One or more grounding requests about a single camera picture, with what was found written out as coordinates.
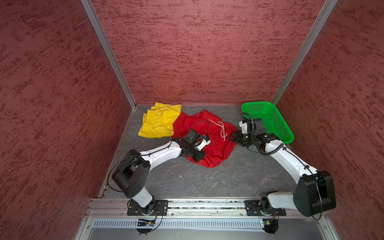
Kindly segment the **red shorts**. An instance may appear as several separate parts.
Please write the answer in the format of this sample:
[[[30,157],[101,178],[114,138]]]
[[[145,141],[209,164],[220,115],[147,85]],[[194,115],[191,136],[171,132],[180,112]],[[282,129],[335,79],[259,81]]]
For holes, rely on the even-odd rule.
[[[181,113],[173,123],[174,138],[182,138],[190,129],[210,138],[211,143],[204,147],[205,157],[198,165],[215,168],[229,158],[236,143],[229,140],[229,136],[237,131],[237,127],[224,122],[220,117],[204,110],[200,113],[188,116]]]

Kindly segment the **green plastic basket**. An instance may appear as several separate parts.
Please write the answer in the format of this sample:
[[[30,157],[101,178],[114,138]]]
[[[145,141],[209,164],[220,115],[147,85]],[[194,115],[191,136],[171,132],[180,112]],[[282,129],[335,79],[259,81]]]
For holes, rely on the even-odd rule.
[[[251,115],[254,119],[262,119],[267,133],[273,133],[284,144],[291,144],[295,136],[278,108],[271,102],[248,102],[241,106],[243,113]]]

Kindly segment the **yellow shorts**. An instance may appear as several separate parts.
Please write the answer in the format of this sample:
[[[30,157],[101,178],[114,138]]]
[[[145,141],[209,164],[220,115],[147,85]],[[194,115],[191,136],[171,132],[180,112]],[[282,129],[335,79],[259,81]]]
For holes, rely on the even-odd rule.
[[[174,135],[173,124],[181,112],[181,105],[155,103],[143,114],[143,123],[138,136],[149,139],[172,137]]]

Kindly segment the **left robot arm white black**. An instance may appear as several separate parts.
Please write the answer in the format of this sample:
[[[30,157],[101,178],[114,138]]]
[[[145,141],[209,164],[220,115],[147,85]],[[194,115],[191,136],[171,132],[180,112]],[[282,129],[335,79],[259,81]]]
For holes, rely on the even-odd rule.
[[[137,152],[132,150],[110,171],[109,177],[132,202],[137,204],[139,214],[150,216],[157,214],[156,201],[145,187],[148,174],[155,167],[180,156],[190,157],[195,162],[205,157],[204,148],[211,143],[207,136],[175,138],[158,148]]]

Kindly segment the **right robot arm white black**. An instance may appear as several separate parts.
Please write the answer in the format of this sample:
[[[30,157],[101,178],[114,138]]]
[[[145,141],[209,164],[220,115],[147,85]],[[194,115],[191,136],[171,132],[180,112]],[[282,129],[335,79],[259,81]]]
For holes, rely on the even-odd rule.
[[[257,207],[265,216],[278,210],[296,210],[305,217],[314,217],[337,206],[334,180],[327,171],[319,171],[294,154],[275,134],[233,133],[229,140],[242,147],[254,145],[259,154],[278,162],[295,181],[295,191],[273,192],[262,197]]]

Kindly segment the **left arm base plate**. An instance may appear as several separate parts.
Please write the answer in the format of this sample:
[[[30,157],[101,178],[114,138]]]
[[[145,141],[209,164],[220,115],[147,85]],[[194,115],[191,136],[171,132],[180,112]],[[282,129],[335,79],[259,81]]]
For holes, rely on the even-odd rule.
[[[161,214],[167,215],[169,201],[167,200],[152,200],[145,208],[141,207],[136,201],[131,200],[127,204],[128,216],[155,216]]]

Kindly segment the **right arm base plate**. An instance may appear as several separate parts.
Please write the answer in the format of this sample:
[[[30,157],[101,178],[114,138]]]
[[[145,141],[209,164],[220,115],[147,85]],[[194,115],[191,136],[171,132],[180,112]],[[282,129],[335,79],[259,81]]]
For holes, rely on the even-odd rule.
[[[285,217],[287,215],[284,209],[275,209],[265,200],[247,200],[245,201],[247,216],[253,217]]]

